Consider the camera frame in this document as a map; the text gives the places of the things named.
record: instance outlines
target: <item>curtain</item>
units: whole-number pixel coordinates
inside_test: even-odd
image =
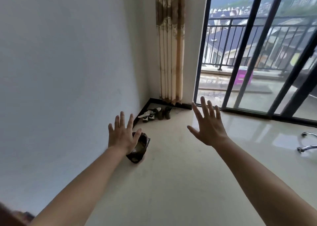
[[[183,97],[184,9],[185,0],[156,0],[161,99],[173,104]]]

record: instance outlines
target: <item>wall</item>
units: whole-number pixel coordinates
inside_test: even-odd
[[[149,99],[135,0],[0,0],[0,201],[37,214]]]
[[[156,40],[155,0],[140,0],[144,25],[150,96],[159,98],[160,68]],[[193,101],[206,0],[186,0],[183,103]]]

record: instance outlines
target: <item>black door frame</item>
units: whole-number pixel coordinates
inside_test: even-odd
[[[280,4],[281,0],[274,0],[272,3],[272,8],[268,14],[267,21],[264,25],[265,28],[270,28],[272,21],[275,17],[276,11],[278,9],[278,6]],[[204,55],[204,47],[205,47],[205,41],[206,41],[206,33],[207,33],[207,27],[208,27],[208,19],[209,19],[209,11],[210,11],[210,6],[211,6],[211,0],[206,0],[206,11],[204,14],[204,24],[203,24],[203,32],[202,32],[202,38],[201,38],[201,45],[200,45],[200,51],[199,51],[199,58],[198,58],[198,67],[197,67],[197,73],[196,73],[196,83],[195,83],[195,93],[194,93],[194,102],[196,103],[197,101],[197,95],[198,95],[198,88],[199,88],[199,81],[200,81],[200,74],[201,74],[201,66],[203,62],[203,55]],[[300,55],[299,59],[297,60],[297,63],[295,64],[293,70],[291,71],[291,74],[288,76],[286,82],[284,83],[281,91],[275,98],[274,102],[272,103],[271,108],[269,109],[268,112],[261,112],[261,111],[254,111],[254,110],[248,110],[248,109],[242,109],[239,108],[239,103],[240,100],[244,94],[245,90],[240,90],[239,92],[239,101],[236,101],[234,108],[228,108],[228,100],[233,88],[234,81],[236,79],[238,69],[245,51],[245,47],[247,45],[254,21],[256,19],[256,15],[260,6],[261,0],[254,0],[252,4],[252,8],[250,11],[250,16],[248,18],[248,22],[246,25],[246,29],[242,38],[242,42],[240,45],[239,52],[236,57],[236,62],[234,64],[233,70],[232,70],[232,75],[228,84],[228,88],[225,94],[225,98],[221,107],[221,110],[224,112],[231,112],[231,113],[236,113],[244,116],[252,116],[252,117],[257,117],[257,118],[262,118],[262,119],[268,119],[268,120],[276,120],[276,121],[282,121],[282,122],[287,122],[287,123],[294,123],[294,124],[300,124],[300,125],[305,125],[305,126],[312,126],[317,128],[317,121],[314,120],[308,120],[308,119],[303,119],[303,118],[297,118],[293,117],[294,113],[296,110],[299,108],[299,106],[304,102],[304,100],[307,98],[309,93],[315,88],[317,85],[317,64],[314,65],[313,69],[307,76],[305,82],[303,85],[297,89],[293,97],[291,98],[290,102],[286,105],[284,108],[283,112],[281,114],[275,114],[275,110],[279,106],[279,104],[282,102],[284,96],[288,92],[289,88],[291,85],[294,83],[295,79],[299,75],[300,71],[304,67],[305,63],[307,60],[313,55],[315,48],[317,46],[317,28],[315,28],[315,32],[312,35],[309,43],[307,44],[306,48]],[[265,34],[266,30],[263,30],[261,37],[264,38],[266,36]],[[250,63],[248,71],[249,74],[251,75],[251,72],[254,69],[254,61],[256,61],[258,55],[255,53],[252,60],[253,63]],[[244,83],[243,85],[247,84],[249,79],[247,78],[247,75],[244,78]]]

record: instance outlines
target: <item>tiled floor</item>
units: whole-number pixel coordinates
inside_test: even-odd
[[[264,225],[215,150],[196,140],[193,111],[173,109],[171,120],[138,123],[150,138],[142,163],[124,160],[87,225]],[[228,135],[317,208],[315,128],[222,113]]]
[[[230,76],[219,76],[219,75],[202,75],[200,77],[200,85],[208,84],[208,86],[212,84],[219,84],[224,83],[228,84]],[[252,83],[257,86],[267,86],[271,93],[269,94],[262,94],[262,93],[248,93],[245,92],[241,103],[240,108],[249,109],[249,110],[256,110],[261,112],[267,112],[271,107],[273,101],[277,97],[278,93],[280,92],[283,82],[274,81],[274,80],[260,80],[260,79],[252,79]],[[289,91],[287,92],[286,96],[284,97],[283,101],[277,108],[277,114],[281,113],[286,106],[286,104],[290,101],[293,94],[296,92],[297,88],[291,86]],[[207,100],[210,100],[213,105],[221,106],[224,101],[225,91],[218,91],[218,90],[198,90],[197,96],[197,103],[200,103],[200,97],[205,96]],[[231,92],[228,105],[227,107],[233,108],[234,103],[237,99],[238,92]],[[317,98],[309,96],[299,108],[299,110],[295,113],[294,116],[299,118],[317,120]]]

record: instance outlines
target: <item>finger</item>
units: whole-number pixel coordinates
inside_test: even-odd
[[[209,112],[208,112],[208,108],[207,108],[207,105],[206,105],[205,98],[203,96],[200,98],[200,102],[201,102],[201,107],[203,109],[204,117],[208,117],[209,116]]]
[[[212,107],[212,103],[211,101],[207,101],[207,103],[208,103],[209,115],[214,118],[215,111],[214,111],[214,108]]]
[[[119,120],[120,120],[120,117],[116,116],[116,119],[114,120],[114,129],[119,128]]]
[[[187,128],[192,133],[192,135],[194,135],[199,140],[199,132],[191,126],[187,126]]]
[[[125,128],[124,112],[120,112],[120,127]]]
[[[221,120],[221,115],[220,115],[220,109],[219,109],[219,106],[215,106],[215,109],[216,109],[216,118]]]
[[[108,130],[109,130],[109,133],[110,133],[110,132],[113,132],[113,127],[112,127],[112,124],[111,124],[111,123],[109,123],[109,125],[108,125]]]
[[[130,115],[128,125],[126,126],[126,128],[132,130],[132,128],[133,128],[133,114]]]
[[[196,118],[197,118],[198,122],[201,121],[203,116],[201,115],[200,111],[198,110],[196,104],[193,103],[193,102],[192,102],[192,107],[193,107],[193,111],[194,111],[194,113],[196,115]]]
[[[134,134],[134,136],[133,136],[133,142],[134,142],[135,145],[138,143],[138,140],[139,140],[139,138],[140,138],[140,136],[141,136],[141,133],[142,133],[142,129],[141,129],[141,128],[139,128],[139,129],[135,132],[135,134]]]

